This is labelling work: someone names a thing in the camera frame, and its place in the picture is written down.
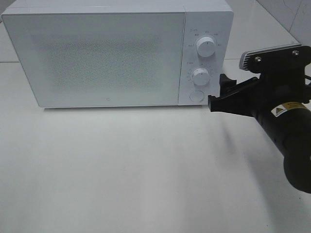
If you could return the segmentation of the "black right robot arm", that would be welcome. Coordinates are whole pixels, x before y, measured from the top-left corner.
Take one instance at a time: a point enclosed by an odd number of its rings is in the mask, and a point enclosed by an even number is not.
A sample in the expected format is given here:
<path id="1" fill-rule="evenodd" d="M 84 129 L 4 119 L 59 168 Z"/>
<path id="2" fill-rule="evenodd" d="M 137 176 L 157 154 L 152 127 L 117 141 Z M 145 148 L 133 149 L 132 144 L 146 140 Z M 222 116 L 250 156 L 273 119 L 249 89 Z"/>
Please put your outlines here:
<path id="1" fill-rule="evenodd" d="M 311 88 L 304 71 L 262 73 L 242 83 L 220 75 L 220 96 L 209 96 L 211 112 L 254 118 L 284 156 L 289 183 L 311 192 Z"/>

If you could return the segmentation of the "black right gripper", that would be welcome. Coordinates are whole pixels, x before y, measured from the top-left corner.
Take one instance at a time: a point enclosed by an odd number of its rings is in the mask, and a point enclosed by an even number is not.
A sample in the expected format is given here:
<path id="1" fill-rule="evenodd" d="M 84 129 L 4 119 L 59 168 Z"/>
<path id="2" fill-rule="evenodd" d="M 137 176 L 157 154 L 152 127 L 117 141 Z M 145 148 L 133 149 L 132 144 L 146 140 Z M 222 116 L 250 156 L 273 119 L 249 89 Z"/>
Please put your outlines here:
<path id="1" fill-rule="evenodd" d="M 310 102 L 311 85 L 306 84 L 310 79 L 304 70 L 263 72 L 259 78 L 241 83 L 220 74 L 220 95 L 208 96 L 208 107 L 211 112 L 254 117 L 264 126 L 266 118 L 273 116 L 271 110 L 278 105 Z"/>

